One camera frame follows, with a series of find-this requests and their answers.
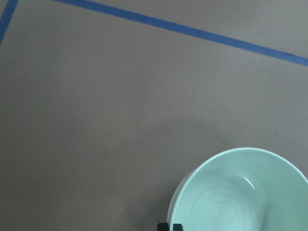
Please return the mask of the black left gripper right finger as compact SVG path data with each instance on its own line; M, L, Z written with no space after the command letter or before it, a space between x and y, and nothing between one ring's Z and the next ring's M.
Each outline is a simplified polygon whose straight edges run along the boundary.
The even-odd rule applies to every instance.
M172 230L173 231L183 231L183 226L182 226L182 224L174 223L173 226L172 226Z

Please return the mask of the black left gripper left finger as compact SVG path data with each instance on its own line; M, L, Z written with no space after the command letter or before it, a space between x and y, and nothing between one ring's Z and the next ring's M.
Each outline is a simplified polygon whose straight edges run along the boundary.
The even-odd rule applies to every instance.
M158 223L157 231L167 231L167 223Z

